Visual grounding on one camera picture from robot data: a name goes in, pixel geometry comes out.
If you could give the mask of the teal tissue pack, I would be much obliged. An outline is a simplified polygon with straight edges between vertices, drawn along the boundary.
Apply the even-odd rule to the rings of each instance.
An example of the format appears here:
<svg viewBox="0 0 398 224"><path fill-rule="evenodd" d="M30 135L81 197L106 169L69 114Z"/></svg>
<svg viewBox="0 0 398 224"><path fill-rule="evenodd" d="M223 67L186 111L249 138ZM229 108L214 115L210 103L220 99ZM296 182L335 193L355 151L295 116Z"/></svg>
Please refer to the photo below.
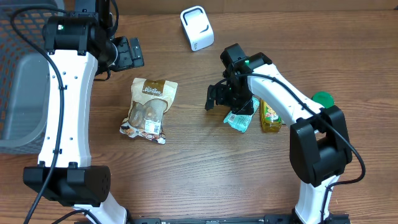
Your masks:
<svg viewBox="0 0 398 224"><path fill-rule="evenodd" d="M245 133L247 128L249 127L252 117L254 116L255 112L257 111L260 102L257 98L252 98L253 102L253 109L254 112L251 115L240 115L240 114L233 114L231 111L227 114L225 119L223 120L224 123L228 123L232 128Z"/></svg>

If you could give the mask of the yellow liquid bottle silver cap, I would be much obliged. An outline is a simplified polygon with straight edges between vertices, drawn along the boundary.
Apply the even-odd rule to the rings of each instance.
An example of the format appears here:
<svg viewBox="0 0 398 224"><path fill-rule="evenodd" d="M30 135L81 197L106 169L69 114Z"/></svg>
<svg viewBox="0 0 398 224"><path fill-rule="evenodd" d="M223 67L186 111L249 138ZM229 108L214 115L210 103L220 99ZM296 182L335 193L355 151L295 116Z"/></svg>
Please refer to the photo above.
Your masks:
<svg viewBox="0 0 398 224"><path fill-rule="evenodd" d="M278 133L282 127L281 117L264 100L260 100L260 107L262 130L265 133Z"/></svg>

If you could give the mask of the brown snack wrapper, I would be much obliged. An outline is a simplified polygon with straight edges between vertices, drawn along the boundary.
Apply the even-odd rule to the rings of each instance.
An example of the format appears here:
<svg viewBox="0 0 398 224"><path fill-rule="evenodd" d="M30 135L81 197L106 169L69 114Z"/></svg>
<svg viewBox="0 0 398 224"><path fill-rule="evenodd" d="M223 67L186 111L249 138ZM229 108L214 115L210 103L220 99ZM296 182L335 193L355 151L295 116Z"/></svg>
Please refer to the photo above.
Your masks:
<svg viewBox="0 0 398 224"><path fill-rule="evenodd" d="M130 109L119 128L120 133L165 144L164 114L172 106L177 88L176 82L135 78L131 85Z"/></svg>

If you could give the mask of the green lidded jar with tissues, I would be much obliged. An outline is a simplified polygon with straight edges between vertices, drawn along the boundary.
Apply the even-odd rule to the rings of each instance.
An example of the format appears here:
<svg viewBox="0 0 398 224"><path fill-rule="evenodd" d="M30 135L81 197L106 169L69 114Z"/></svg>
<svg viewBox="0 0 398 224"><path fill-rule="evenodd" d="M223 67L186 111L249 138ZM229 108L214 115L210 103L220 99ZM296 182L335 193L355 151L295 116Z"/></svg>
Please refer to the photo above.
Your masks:
<svg viewBox="0 0 398 224"><path fill-rule="evenodd" d="M332 95L326 91L319 91L312 96L312 100L321 104L324 108L330 108L335 105Z"/></svg>

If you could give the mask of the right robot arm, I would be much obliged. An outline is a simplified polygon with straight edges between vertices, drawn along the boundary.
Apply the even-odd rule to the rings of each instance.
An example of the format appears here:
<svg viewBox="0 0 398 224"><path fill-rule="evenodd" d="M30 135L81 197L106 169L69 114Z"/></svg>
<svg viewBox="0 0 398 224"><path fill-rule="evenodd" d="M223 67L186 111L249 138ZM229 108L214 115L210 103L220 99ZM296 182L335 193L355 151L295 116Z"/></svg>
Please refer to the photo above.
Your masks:
<svg viewBox="0 0 398 224"><path fill-rule="evenodd" d="M205 109L228 106L234 117L254 113L254 97L268 103L290 129L291 166L301 180L290 215L266 215L266 223L349 223L328 207L333 188L352 161L345 116L298 91L264 53L247 56L239 44L224 49L224 79L208 87Z"/></svg>

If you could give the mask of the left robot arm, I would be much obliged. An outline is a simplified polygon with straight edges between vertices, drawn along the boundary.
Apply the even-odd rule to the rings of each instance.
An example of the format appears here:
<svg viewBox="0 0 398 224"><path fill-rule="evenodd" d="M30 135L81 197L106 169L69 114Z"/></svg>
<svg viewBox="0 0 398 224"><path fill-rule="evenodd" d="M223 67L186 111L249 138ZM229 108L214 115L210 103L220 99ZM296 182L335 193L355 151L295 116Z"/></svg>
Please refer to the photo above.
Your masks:
<svg viewBox="0 0 398 224"><path fill-rule="evenodd" d="M73 11L57 9L43 28L38 48L49 63L45 139L35 166L23 181L38 198L82 213L90 223L132 223L129 211L110 191L107 166L94 166L88 139L93 82L101 73L143 66L139 44L116 37L114 1L77 1Z"/></svg>

